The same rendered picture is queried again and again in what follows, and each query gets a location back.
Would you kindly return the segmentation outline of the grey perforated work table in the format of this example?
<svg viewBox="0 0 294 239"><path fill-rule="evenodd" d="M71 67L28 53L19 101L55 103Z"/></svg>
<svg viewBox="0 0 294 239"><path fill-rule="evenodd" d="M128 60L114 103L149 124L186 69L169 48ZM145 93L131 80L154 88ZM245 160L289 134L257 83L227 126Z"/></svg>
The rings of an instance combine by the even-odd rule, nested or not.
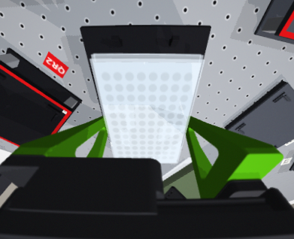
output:
<svg viewBox="0 0 294 239"><path fill-rule="evenodd" d="M102 116L81 26L210 25L191 116L225 129L281 81L294 89L294 44L255 35L271 0L0 0L0 55L11 48L82 100L63 131ZM68 66L63 78L45 66L50 52ZM277 148L281 165L267 188L294 200L294 142Z"/></svg>

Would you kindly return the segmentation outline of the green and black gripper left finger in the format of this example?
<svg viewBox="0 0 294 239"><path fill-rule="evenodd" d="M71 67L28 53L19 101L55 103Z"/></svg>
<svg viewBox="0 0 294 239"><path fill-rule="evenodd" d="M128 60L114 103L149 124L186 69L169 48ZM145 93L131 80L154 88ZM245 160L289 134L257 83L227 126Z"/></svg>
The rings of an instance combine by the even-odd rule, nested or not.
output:
<svg viewBox="0 0 294 239"><path fill-rule="evenodd" d="M98 131L98 136L87 157L102 158L108 138L103 116L82 125L21 144L12 154L76 157L76 149Z"/></svg>

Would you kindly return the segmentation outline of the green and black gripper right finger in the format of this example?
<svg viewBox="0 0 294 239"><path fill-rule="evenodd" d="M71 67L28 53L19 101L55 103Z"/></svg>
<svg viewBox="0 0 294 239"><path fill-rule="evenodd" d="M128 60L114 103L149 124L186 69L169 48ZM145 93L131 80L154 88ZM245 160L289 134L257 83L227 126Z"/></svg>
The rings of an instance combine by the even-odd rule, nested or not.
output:
<svg viewBox="0 0 294 239"><path fill-rule="evenodd" d="M217 148L219 154L213 166L194 131ZM193 116L189 118L186 141L201 198L215 198L231 180L261 180L283 160L283 154L271 144Z"/></svg>

